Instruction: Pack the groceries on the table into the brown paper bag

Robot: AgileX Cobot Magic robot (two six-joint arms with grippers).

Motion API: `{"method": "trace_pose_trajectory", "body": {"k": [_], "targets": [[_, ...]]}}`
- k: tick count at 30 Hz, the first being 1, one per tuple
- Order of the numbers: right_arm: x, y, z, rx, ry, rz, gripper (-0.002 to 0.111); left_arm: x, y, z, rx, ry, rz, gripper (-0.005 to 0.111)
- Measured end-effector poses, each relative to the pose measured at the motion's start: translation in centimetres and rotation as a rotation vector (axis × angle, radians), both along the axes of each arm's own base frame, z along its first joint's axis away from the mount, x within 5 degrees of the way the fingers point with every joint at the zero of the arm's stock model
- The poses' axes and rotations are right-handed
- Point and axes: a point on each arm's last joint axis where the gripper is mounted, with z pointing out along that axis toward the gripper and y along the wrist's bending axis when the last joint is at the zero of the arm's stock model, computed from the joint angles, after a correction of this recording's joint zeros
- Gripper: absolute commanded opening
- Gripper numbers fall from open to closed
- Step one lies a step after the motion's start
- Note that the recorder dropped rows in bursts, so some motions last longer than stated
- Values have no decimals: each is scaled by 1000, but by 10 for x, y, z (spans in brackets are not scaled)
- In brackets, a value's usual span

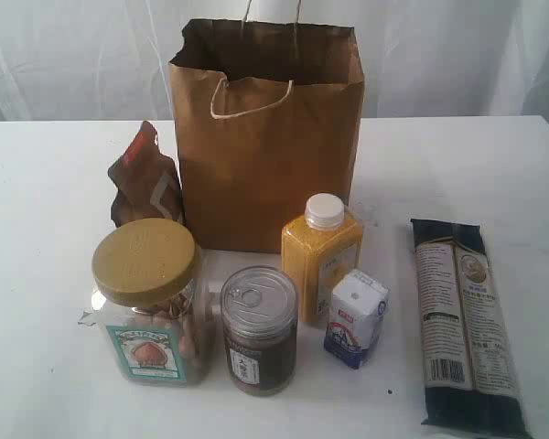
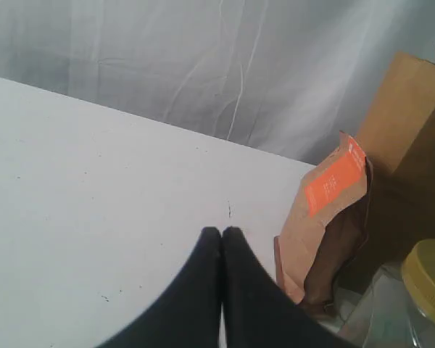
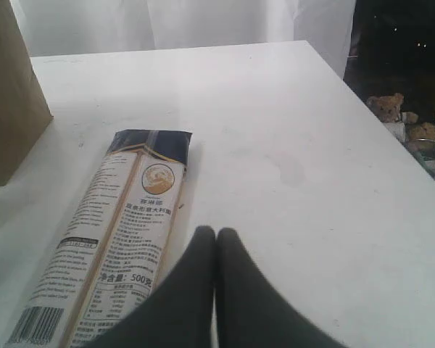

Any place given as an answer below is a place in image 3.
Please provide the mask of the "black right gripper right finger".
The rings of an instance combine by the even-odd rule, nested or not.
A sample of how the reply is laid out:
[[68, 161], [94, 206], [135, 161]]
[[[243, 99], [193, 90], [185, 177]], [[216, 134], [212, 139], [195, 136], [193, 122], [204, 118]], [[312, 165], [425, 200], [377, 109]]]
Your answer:
[[220, 347], [342, 347], [269, 283], [232, 228], [216, 241], [215, 309]]

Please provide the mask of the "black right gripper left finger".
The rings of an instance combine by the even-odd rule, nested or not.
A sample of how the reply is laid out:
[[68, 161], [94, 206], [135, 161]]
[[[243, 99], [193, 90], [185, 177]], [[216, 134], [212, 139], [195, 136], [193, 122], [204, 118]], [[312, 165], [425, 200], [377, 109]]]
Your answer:
[[153, 294], [87, 347], [210, 347], [215, 232], [194, 231], [185, 252]]

